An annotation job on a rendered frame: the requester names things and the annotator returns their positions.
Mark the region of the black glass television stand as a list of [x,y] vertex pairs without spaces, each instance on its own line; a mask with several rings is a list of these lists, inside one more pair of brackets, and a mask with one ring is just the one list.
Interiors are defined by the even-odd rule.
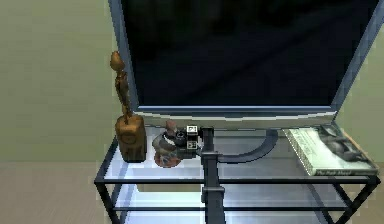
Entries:
[[[226,224],[346,224],[380,180],[309,176],[276,132],[214,133]],[[95,178],[112,224],[206,224],[201,157],[161,168],[112,145]]]

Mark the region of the black flat television set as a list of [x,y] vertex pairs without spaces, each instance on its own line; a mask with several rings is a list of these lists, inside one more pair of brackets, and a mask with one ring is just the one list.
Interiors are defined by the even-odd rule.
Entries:
[[384,22],[384,0],[108,3],[132,112],[185,132],[330,124]]

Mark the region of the brown wooden figure statue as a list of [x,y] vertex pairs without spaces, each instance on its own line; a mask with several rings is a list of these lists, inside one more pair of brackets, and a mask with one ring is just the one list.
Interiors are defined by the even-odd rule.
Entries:
[[116,72],[115,89],[122,105],[122,113],[115,123],[115,133],[121,156],[125,162],[141,163],[146,160],[147,140],[144,119],[130,108],[127,73],[118,51],[110,58],[110,67]]

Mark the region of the white book with grey cover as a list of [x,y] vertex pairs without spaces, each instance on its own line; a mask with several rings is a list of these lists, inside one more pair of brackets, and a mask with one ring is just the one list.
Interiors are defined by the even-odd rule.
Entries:
[[285,129],[284,133],[310,176],[369,176],[379,168],[336,128]]

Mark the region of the grey and red duck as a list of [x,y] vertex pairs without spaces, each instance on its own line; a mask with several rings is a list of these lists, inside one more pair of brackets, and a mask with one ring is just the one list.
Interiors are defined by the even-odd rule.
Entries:
[[155,149],[155,163],[162,168],[176,167],[181,159],[177,156],[176,146],[169,143],[164,136],[175,137],[177,131],[176,123],[172,120],[166,122],[165,131],[159,134],[153,141]]

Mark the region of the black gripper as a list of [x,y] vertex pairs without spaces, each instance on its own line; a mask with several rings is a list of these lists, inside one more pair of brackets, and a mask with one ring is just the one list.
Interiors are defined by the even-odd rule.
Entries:
[[175,134],[174,144],[177,148],[177,154],[180,158],[186,156],[187,134],[183,130],[179,130]]

